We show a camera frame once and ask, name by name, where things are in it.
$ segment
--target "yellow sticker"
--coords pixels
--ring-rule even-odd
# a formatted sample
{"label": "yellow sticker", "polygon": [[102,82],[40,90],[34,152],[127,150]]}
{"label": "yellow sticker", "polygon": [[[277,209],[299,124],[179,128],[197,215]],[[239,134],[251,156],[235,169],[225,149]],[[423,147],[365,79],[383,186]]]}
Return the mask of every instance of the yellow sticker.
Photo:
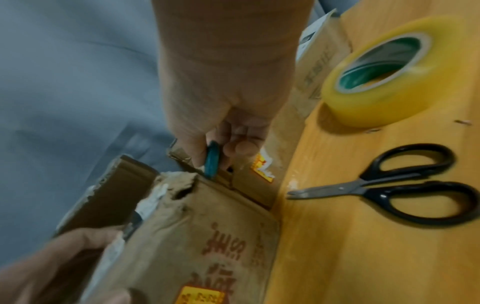
{"label": "yellow sticker", "polygon": [[274,181],[275,176],[267,170],[272,164],[273,159],[267,154],[265,148],[260,149],[260,153],[256,155],[251,169],[270,183]]}
{"label": "yellow sticker", "polygon": [[227,303],[225,292],[193,286],[183,286],[175,304],[222,304]]}

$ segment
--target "brown cardboard box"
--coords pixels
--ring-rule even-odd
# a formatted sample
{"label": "brown cardboard box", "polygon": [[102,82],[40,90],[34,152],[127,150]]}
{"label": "brown cardboard box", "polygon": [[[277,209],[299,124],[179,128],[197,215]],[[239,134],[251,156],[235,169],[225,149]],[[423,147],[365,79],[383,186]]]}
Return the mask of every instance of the brown cardboard box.
{"label": "brown cardboard box", "polygon": [[[126,243],[124,233],[104,251],[95,272],[98,255],[87,263],[85,256],[74,262],[70,275],[60,280],[61,302],[78,300],[82,291],[84,300],[130,288],[145,303],[174,304],[192,290],[222,294],[219,304],[262,303],[279,239],[278,222],[240,194],[196,173],[158,174],[123,156],[65,216],[58,233],[126,224],[134,209],[139,210],[139,201],[157,207]],[[105,264],[108,259],[111,265]],[[58,302],[53,298],[46,302]]]}
{"label": "brown cardboard box", "polygon": [[[295,86],[273,121],[268,138],[254,160],[236,159],[233,173],[219,172],[216,181],[270,209],[305,127],[305,119],[320,99],[329,72],[351,47],[335,11],[302,33],[297,51]],[[176,144],[168,152],[183,168],[193,171],[188,155]]]}

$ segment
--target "yellow tape roll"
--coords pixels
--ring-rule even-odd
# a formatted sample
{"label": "yellow tape roll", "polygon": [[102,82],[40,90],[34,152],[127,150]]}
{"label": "yellow tape roll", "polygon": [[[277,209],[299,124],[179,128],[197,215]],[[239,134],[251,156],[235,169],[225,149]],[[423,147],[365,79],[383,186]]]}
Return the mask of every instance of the yellow tape roll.
{"label": "yellow tape roll", "polygon": [[338,64],[322,97],[340,122],[377,127],[428,108],[453,90],[467,33],[454,17],[420,19],[381,36]]}

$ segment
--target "black scissors handle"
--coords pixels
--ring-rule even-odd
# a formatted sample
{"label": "black scissors handle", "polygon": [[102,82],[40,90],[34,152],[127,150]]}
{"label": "black scissors handle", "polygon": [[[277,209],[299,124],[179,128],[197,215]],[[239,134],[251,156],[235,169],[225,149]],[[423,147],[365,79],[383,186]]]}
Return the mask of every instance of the black scissors handle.
{"label": "black scissors handle", "polygon": [[[403,194],[425,194],[436,192],[459,192],[468,198],[468,208],[462,213],[441,217],[421,217],[404,213],[396,209],[390,202],[390,198]],[[386,212],[403,220],[428,226],[451,226],[468,222],[480,216],[480,193],[473,187],[456,182],[428,181],[422,184],[369,188],[363,197],[377,204]]]}
{"label": "black scissors handle", "polygon": [[[408,152],[408,151],[431,151],[436,152],[441,155],[441,160],[438,163],[430,165],[421,165],[421,166],[410,166],[404,168],[398,168],[388,171],[383,171],[380,169],[380,165],[386,161],[388,158]],[[360,178],[365,181],[372,181],[383,178],[393,178],[396,176],[407,176],[409,174],[417,174],[419,178],[427,178],[430,175],[439,174],[446,171],[455,163],[455,154],[452,150],[443,145],[438,144],[413,144],[406,145],[391,150],[386,151],[381,154],[379,157],[373,160],[373,162],[368,166],[368,168],[360,175]],[[399,178],[401,179],[412,179],[411,177]]]}

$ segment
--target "wooden surface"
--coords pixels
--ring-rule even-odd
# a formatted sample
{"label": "wooden surface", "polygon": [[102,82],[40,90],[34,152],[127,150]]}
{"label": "wooden surface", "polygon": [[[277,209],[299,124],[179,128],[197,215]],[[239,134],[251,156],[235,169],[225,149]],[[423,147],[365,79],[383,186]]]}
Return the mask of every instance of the wooden surface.
{"label": "wooden surface", "polygon": [[[478,0],[361,0],[342,15],[353,48],[408,21],[463,16],[472,34],[469,81],[433,108],[366,134],[339,125],[319,105],[309,117],[281,196],[298,188],[357,178],[387,149],[433,142],[452,148],[456,166],[436,176],[480,189]],[[471,120],[473,125],[455,123]],[[392,161],[406,165],[409,156]],[[409,200],[403,210],[443,215],[448,198]],[[411,227],[387,219],[355,196],[310,201],[280,199],[282,235],[266,304],[480,303],[480,220],[448,229]]]}

